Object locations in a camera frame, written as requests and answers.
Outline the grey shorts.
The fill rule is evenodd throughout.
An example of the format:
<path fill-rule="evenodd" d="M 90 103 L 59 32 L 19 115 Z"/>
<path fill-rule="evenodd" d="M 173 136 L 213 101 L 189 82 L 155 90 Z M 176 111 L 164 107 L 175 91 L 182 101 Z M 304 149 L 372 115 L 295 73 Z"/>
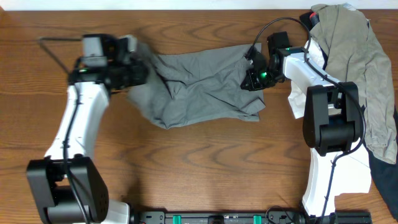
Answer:
<path fill-rule="evenodd" d="M 266 107 L 261 91 L 240 87 L 250 66 L 244 58 L 248 44 L 177 55 L 156 54 L 144 43 L 138 48 L 149 76 L 130 89 L 128 99 L 160 128 L 219 118 L 258 121 Z"/>

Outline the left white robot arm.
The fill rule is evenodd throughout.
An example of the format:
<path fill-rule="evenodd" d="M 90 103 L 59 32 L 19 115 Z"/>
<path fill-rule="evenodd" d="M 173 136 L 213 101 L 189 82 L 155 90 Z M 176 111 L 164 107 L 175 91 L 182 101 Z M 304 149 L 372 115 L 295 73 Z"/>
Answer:
<path fill-rule="evenodd" d="M 42 223 L 129 223 L 128 204 L 109 198 L 93 158 L 101 119 L 111 95 L 146 82 L 141 61 L 90 67 L 82 59 L 68 74 L 65 112 L 43 159 L 26 175 Z"/>

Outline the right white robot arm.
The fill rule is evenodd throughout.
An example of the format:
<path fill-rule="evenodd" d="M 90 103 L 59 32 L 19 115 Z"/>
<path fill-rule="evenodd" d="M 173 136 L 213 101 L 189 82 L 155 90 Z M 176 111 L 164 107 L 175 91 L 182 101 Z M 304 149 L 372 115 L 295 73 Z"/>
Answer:
<path fill-rule="evenodd" d="M 252 46 L 245 58 L 251 68 L 241 89 L 263 90 L 289 79 L 304 94 L 302 130 L 311 162 L 302 206 L 308 222 L 331 222 L 337 217 L 335 197 L 367 193 L 370 187 L 357 85 L 327 74 L 303 47 L 273 48 L 266 59 Z"/>

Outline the olive khaki garment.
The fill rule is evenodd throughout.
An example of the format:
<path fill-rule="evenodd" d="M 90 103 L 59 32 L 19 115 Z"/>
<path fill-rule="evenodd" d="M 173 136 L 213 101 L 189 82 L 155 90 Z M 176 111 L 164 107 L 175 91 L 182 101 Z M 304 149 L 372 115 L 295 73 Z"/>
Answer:
<path fill-rule="evenodd" d="M 325 71 L 358 87 L 359 104 L 365 108 L 366 147 L 377 159 L 395 164 L 397 130 L 391 61 L 370 21 L 359 10 L 343 4 L 317 4 L 312 11 L 320 20 L 311 34 L 328 57 Z"/>

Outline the white garment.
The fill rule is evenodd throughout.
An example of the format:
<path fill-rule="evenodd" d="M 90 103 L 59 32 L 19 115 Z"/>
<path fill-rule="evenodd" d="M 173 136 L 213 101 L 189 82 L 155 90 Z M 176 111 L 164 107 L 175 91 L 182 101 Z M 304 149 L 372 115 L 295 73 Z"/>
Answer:
<path fill-rule="evenodd" d="M 307 88 L 316 84 L 322 85 L 323 81 L 305 63 L 304 53 L 289 55 L 284 62 L 283 71 L 287 72 L 287 78 L 292 81 L 292 91 L 288 97 L 292 112 L 296 119 L 303 118 L 308 112 L 305 109 L 305 103 L 309 99 L 306 94 Z M 329 183 L 331 183 L 330 200 L 340 194 L 369 192 L 371 171 L 365 147 L 360 146 L 359 151 L 343 157 L 332 171 L 331 163 L 339 155 L 339 152 L 329 152 L 321 156 L 314 147 L 310 148 L 311 163 L 304 200 L 323 199 Z"/>

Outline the dark navy garment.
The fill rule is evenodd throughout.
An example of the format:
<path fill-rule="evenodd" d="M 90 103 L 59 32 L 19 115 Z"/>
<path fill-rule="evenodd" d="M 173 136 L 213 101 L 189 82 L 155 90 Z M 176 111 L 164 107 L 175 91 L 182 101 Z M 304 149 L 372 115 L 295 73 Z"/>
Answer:
<path fill-rule="evenodd" d="M 300 20 L 311 29 L 319 23 L 319 16 L 317 13 L 307 12 L 300 16 Z M 312 38 L 310 44 L 312 47 L 316 47 L 316 50 L 311 50 L 311 57 L 325 70 L 327 64 L 327 55 L 321 49 L 319 44 Z M 396 122 L 397 129 L 397 111 L 394 110 L 394 120 Z M 385 201 L 391 215 L 397 217 L 397 161 L 395 164 L 389 164 L 384 161 L 377 159 L 373 153 L 367 148 L 369 153 L 369 165 L 371 168 L 371 175 L 375 186 L 377 187 L 382 199 Z"/>

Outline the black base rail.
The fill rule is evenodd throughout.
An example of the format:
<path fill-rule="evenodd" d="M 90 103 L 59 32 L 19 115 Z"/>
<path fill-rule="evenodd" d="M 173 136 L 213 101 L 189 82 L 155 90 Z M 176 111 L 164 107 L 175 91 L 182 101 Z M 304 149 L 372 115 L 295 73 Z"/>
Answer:
<path fill-rule="evenodd" d="M 368 212 L 337 212 L 320 219 L 302 212 L 270 210 L 264 213 L 165 213 L 141 212 L 132 216 L 135 224 L 372 224 Z"/>

